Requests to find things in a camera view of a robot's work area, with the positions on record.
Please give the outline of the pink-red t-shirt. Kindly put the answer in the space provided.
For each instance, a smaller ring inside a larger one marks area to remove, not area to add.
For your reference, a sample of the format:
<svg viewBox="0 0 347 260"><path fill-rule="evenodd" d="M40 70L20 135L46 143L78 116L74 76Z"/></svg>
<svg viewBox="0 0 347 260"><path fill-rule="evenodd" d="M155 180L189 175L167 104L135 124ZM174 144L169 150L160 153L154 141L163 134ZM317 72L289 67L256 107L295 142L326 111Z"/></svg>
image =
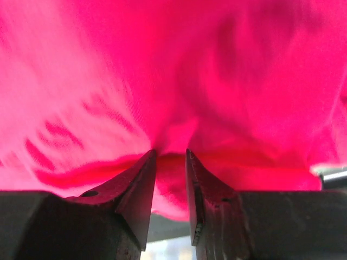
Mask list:
<svg viewBox="0 0 347 260"><path fill-rule="evenodd" d="M240 190L346 165L346 1L1 1L1 189L78 196L158 153L152 210L187 220L185 150Z"/></svg>

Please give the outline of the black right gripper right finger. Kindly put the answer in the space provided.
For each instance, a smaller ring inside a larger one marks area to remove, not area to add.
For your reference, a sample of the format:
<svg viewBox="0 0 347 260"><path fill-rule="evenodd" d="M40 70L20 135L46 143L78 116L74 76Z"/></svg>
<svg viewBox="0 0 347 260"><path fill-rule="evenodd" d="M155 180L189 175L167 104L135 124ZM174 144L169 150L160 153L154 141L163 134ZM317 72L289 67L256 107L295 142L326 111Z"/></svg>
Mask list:
<svg viewBox="0 0 347 260"><path fill-rule="evenodd" d="M346 192L236 191L186 152L197 259L346 259Z"/></svg>

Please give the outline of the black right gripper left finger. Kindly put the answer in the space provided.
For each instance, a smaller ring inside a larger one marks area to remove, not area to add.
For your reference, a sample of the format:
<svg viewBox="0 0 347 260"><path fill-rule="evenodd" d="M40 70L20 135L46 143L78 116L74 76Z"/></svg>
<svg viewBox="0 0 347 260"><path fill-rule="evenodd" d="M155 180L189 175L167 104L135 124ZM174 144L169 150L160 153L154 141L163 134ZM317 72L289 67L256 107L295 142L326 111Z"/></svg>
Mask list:
<svg viewBox="0 0 347 260"><path fill-rule="evenodd" d="M146 249L157 154L78 197L1 192L1 259L140 259Z"/></svg>

